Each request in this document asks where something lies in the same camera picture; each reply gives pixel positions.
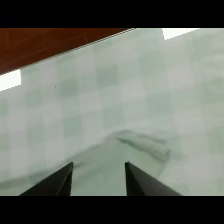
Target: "green and white checkered cloth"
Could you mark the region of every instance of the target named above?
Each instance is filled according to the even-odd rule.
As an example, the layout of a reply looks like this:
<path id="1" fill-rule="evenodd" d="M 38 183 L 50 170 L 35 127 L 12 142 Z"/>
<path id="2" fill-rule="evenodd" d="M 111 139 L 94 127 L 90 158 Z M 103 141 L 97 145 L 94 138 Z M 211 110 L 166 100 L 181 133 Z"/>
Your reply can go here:
<path id="1" fill-rule="evenodd" d="M 135 29 L 21 69 L 22 85 L 0 93 L 0 182 L 130 129 L 179 155 L 165 183 L 224 195 L 223 40 L 223 29 L 170 40 L 161 28 Z"/>

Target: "brown wooden surface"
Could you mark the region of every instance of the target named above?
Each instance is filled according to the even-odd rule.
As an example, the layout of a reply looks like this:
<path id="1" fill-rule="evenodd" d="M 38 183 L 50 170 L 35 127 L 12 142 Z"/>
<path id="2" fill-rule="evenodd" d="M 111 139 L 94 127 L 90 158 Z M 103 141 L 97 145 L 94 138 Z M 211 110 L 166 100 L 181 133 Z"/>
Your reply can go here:
<path id="1" fill-rule="evenodd" d="M 0 74 L 128 28 L 0 28 Z"/>

